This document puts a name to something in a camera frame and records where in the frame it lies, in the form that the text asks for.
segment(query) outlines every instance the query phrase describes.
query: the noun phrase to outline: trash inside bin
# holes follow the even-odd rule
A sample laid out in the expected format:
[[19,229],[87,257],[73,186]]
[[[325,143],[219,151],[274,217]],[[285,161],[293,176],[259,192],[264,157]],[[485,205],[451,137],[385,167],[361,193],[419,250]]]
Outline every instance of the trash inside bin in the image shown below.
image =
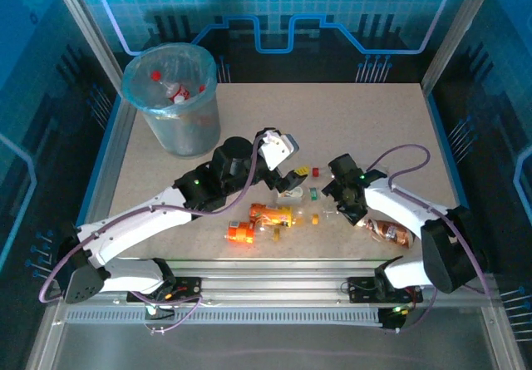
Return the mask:
[[216,64],[203,47],[169,43],[142,52],[124,71],[122,92],[162,146],[194,158],[218,143]]

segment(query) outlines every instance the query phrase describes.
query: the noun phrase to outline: wire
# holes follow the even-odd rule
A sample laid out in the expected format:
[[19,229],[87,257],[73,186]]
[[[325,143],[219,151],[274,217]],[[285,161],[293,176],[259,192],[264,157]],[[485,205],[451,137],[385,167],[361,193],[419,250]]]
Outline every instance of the wire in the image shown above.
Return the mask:
[[340,292],[344,294],[349,294],[349,290],[343,289],[344,284],[349,284],[349,286],[353,286],[355,289],[361,289],[363,291],[375,291],[377,287],[373,287],[372,289],[368,289],[365,287],[362,287],[361,285],[357,285],[351,281],[344,281],[342,284],[340,284]]
[[152,333],[164,334],[167,331],[173,330],[174,328],[178,328],[190,316],[192,316],[195,313],[196,310],[198,310],[198,308],[200,307],[201,303],[203,302],[203,298],[201,297],[201,295],[193,295],[191,297],[179,299],[179,300],[176,300],[176,301],[158,302],[158,301],[154,301],[154,300],[148,299],[148,298],[146,298],[144,295],[142,295],[140,293],[137,293],[137,292],[134,292],[134,291],[131,291],[131,293],[133,295],[135,295],[141,301],[144,301],[145,303],[149,303],[149,304],[152,304],[152,305],[177,305],[177,304],[181,304],[181,303],[184,303],[184,302],[192,301],[194,299],[198,299],[198,302],[196,302],[196,305],[194,305],[194,307],[182,319],[180,319],[177,323],[172,324],[169,327],[155,329],[155,328],[150,328],[150,326],[145,324],[146,328],[148,328]]
[[[475,255],[473,254],[473,251],[471,250],[470,246],[467,244],[466,239],[461,234],[461,232],[456,228],[456,226],[439,210],[432,208],[427,203],[417,199],[416,197],[412,195],[409,195],[408,193],[404,191],[396,189],[392,183],[394,179],[397,178],[398,176],[411,173],[415,170],[419,170],[422,167],[424,167],[426,164],[428,164],[429,161],[431,160],[431,152],[425,146],[422,146],[419,144],[403,144],[400,146],[396,146],[396,147],[391,148],[390,150],[385,151],[382,155],[380,155],[371,165],[369,165],[369,167],[367,168],[367,171],[371,170],[385,156],[391,154],[394,151],[400,150],[402,148],[418,148],[425,152],[426,158],[419,165],[413,166],[412,168],[407,168],[405,170],[399,170],[398,172],[391,175],[388,178],[388,187],[390,188],[390,191],[393,193],[396,193],[397,195],[401,196],[402,198],[406,200],[411,201],[412,203],[416,205],[419,205],[423,209],[430,211],[432,214],[438,216],[441,220],[443,220],[446,223],[446,225],[449,227],[449,229],[451,229],[452,233],[455,235],[456,239],[462,246],[463,250],[465,251],[465,254],[467,255],[469,261],[471,262],[473,268],[475,269],[476,275],[478,276],[480,283],[482,284],[482,288],[484,289],[484,294],[486,295],[488,299],[491,299],[490,288],[488,287],[488,283],[485,279],[484,273],[482,272],[482,268],[480,267],[480,264],[476,260]],[[427,314],[432,310],[432,307],[434,306],[434,302],[436,301],[436,295],[437,295],[437,289],[434,290],[434,294],[432,295],[431,300],[428,304],[428,307],[425,309],[425,312],[413,324],[411,324],[410,326],[407,326],[406,328],[402,328],[401,329],[402,333],[408,330],[411,330],[414,327],[417,327],[420,323],[422,323],[425,320]]]
[[255,140],[254,140],[254,143],[253,143],[253,150],[252,150],[252,153],[251,153],[251,166],[249,167],[248,179],[246,180],[246,182],[244,184],[244,188],[240,192],[239,196],[231,204],[227,205],[226,207],[222,208],[221,210],[216,210],[216,211],[213,211],[213,212],[204,212],[204,211],[201,211],[201,210],[190,210],[188,208],[182,208],[182,207],[176,206],[176,205],[151,205],[151,206],[141,207],[141,208],[138,208],[136,210],[132,210],[130,212],[127,212],[127,213],[125,213],[125,214],[123,214],[121,216],[118,216],[118,217],[114,218],[109,223],[104,224],[98,230],[93,231],[91,233],[91,235],[89,235],[86,239],[84,239],[82,242],[80,242],[78,245],[76,245],[74,248],[72,248],[70,251],[68,251],[68,253],[66,253],[66,255],[63,258],[61,258],[61,260],[59,262],[57,262],[56,266],[53,268],[53,270],[50,272],[50,274],[48,275],[47,279],[44,280],[44,283],[41,286],[41,290],[39,291],[39,301],[41,301],[42,303],[50,303],[50,302],[53,302],[53,301],[56,301],[56,300],[60,299],[61,296],[62,296],[61,293],[59,293],[59,294],[57,294],[57,295],[55,295],[53,297],[50,297],[50,298],[47,298],[46,295],[47,295],[48,289],[50,288],[50,286],[53,283],[53,280],[56,278],[57,274],[62,269],[62,267],[65,266],[65,264],[67,264],[68,260],[77,251],[79,251],[80,249],[82,249],[83,247],[88,245],[91,241],[93,241],[95,239],[98,239],[100,237],[100,234],[105,233],[108,229],[110,229],[111,227],[115,226],[116,224],[119,224],[123,220],[129,219],[129,218],[131,218],[133,216],[136,216],[138,214],[142,214],[144,212],[148,212],[148,211],[153,212],[154,210],[179,210],[181,212],[185,212],[187,214],[192,214],[192,215],[199,215],[199,216],[211,215],[212,216],[212,215],[222,214],[225,211],[234,208],[243,199],[243,197],[248,192],[249,187],[253,183],[253,178],[255,176],[255,171],[257,169],[257,160],[258,160],[258,156],[259,156],[259,142],[264,136],[265,135],[259,135],[259,136],[255,137]]

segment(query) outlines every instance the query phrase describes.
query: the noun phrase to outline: yellow object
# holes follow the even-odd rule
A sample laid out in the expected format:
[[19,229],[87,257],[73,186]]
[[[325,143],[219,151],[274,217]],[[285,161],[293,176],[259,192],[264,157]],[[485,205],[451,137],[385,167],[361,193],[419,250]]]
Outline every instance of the yellow object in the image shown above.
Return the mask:
[[308,166],[301,166],[300,168],[293,170],[297,175],[307,176],[310,168]]
[[251,204],[249,218],[264,226],[291,227],[293,222],[292,208],[289,206],[276,208],[262,204]]

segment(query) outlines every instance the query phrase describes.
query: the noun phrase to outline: beige tabletop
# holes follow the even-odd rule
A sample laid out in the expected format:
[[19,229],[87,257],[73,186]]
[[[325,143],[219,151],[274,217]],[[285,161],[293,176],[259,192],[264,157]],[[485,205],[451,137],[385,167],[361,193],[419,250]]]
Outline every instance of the beige tabletop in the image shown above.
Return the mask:
[[[293,135],[299,152],[281,170],[302,165],[326,166],[344,153],[358,165],[371,164],[383,151],[418,143],[431,162],[397,183],[436,203],[456,206],[435,131],[417,84],[221,84],[217,91],[222,135],[252,140],[273,126]],[[138,205],[172,185],[185,172],[211,159],[212,152],[180,160],[159,144],[144,117],[137,113],[116,186],[111,214]],[[408,149],[389,155],[382,164],[389,173],[418,164],[424,154]],[[246,221],[253,202],[272,204],[275,194],[264,183],[252,187],[227,214],[204,217],[168,229],[125,251],[122,257],[164,259],[390,259],[402,248],[380,243],[343,217],[281,230],[281,240],[257,238],[254,244],[224,239],[230,220]]]

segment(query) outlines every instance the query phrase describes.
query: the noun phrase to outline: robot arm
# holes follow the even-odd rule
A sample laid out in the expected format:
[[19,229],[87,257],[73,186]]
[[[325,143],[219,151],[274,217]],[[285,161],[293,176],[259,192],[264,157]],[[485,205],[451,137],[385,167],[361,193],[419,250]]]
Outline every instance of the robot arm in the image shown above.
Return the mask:
[[[116,256],[165,229],[206,213],[214,215],[225,206],[229,195],[261,180],[279,192],[295,188],[306,175],[290,171],[282,177],[278,165],[297,151],[293,138],[275,129],[260,131],[255,145],[242,137],[231,137],[214,150],[210,162],[187,172],[143,204],[77,229],[64,229],[65,239],[57,257],[69,256],[57,273],[57,281],[65,301],[81,302],[100,291],[138,291],[154,300],[172,299],[175,277],[163,259]],[[72,254],[80,245],[82,248]]]
[[335,178],[323,189],[337,202],[337,209],[355,225],[367,209],[378,210],[407,227],[418,241],[404,256],[386,262],[376,270],[376,283],[386,290],[414,285],[434,285],[451,293],[476,277],[475,269],[456,237],[441,218],[444,215],[461,232],[484,270],[487,260],[479,229],[464,207],[452,210],[388,183],[378,170],[364,172],[349,154],[329,163]]

